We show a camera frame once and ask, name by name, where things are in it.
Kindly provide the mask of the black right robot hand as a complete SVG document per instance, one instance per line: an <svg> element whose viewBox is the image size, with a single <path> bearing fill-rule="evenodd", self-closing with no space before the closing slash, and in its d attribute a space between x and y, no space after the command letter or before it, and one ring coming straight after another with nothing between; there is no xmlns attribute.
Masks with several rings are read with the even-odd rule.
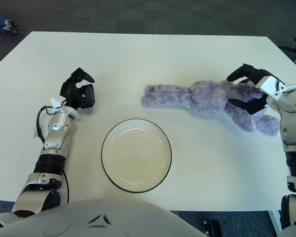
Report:
<svg viewBox="0 0 296 237"><path fill-rule="evenodd" d="M240 79L242 77L246 77L247 81L251 81L254 85L257 85L259 82L262 82L262 78L266 76L271 76L275 79L275 83L273 88L275 91L278 91L279 89L279 81L278 78L275 77L273 74L270 72L263 70L263 69L256 69L255 67L248 65L248 64L243 64L241 67L236 69L234 72L232 72L228 77L227 81L228 82L233 82L236 81L237 79ZM271 92L270 90L266 93L263 93L263 96L259 99L253 98L249 100L248 102L244 102L238 99L228 99L228 102L233 104L236 107L239 107L245 111L247 111L250 115L253 115L262 109L265 108L265 105L267 104L266 98L268 95L272 95L274 93Z"/></svg>

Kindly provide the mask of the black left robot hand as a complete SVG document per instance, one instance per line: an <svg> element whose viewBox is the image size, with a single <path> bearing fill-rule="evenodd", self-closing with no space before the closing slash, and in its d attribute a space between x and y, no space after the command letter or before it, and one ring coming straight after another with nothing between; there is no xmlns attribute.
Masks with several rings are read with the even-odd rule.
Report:
<svg viewBox="0 0 296 237"><path fill-rule="evenodd" d="M83 80L91 84L78 88L76 84ZM66 106L75 110L92 108L95 104L94 82L94 79L83 69L76 69L61 87L60 96L66 99Z"/></svg>

